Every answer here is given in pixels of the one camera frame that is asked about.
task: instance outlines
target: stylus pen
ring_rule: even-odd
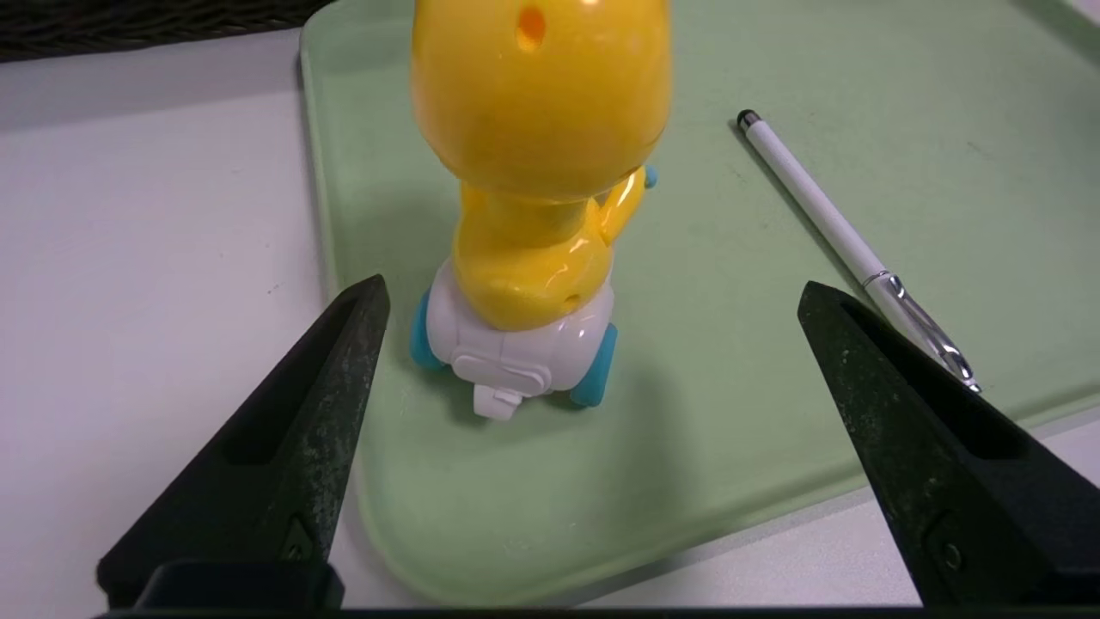
[[[867,241],[840,214],[825,191],[814,183],[760,114],[752,110],[741,111],[737,114],[737,126],[745,132],[752,147],[760,153],[768,167],[771,167],[828,244],[839,254],[887,322],[930,357],[939,362],[963,385],[980,394],[981,388],[975,382],[970,365],[958,347],[913,299],[901,278],[882,264]]]

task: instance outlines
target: green tray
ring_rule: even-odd
[[[393,298],[356,497],[389,570],[435,600],[544,599],[865,483],[795,320],[806,279],[851,281],[727,128],[745,107],[992,404],[1026,425],[1100,404],[1100,74],[1041,4],[672,7],[673,112],[617,245],[606,400],[507,423],[408,358],[458,212],[409,109],[411,2],[344,0],[302,33],[329,289],[383,273]]]

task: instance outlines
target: table surface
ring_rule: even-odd
[[[103,609],[95,565],[319,314],[297,32],[0,65],[0,599]],[[1100,411],[1042,429],[1100,480]],[[345,606],[416,606],[345,512]],[[578,592],[915,604],[868,490]]]

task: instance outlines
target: white toy base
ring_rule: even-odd
[[[474,412],[485,418],[512,419],[525,398],[550,391],[571,391],[574,402],[595,406],[603,398],[617,338],[609,325],[614,305],[615,294],[605,281],[592,300],[556,323],[526,332],[497,331],[473,311],[448,258],[421,300],[410,352],[420,366],[451,366],[459,378],[474,384]]]

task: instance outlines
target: toy wheel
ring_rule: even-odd
[[[416,308],[416,318],[413,321],[413,335],[409,338],[409,355],[416,365],[426,371],[438,371],[443,367],[443,363],[436,358],[428,344],[428,295],[431,290],[424,292],[420,297],[420,305]]]
[[[615,325],[607,325],[604,332],[604,340],[600,343],[600,351],[596,351],[596,358],[592,361],[588,372],[576,384],[576,387],[569,393],[569,399],[574,405],[581,407],[598,407],[604,400],[604,389],[607,388],[607,375],[612,372],[612,358],[615,356],[615,341],[618,340],[618,330]]]
[[[647,189],[652,189],[657,186],[657,168],[648,163],[646,164],[646,181],[644,186]]]

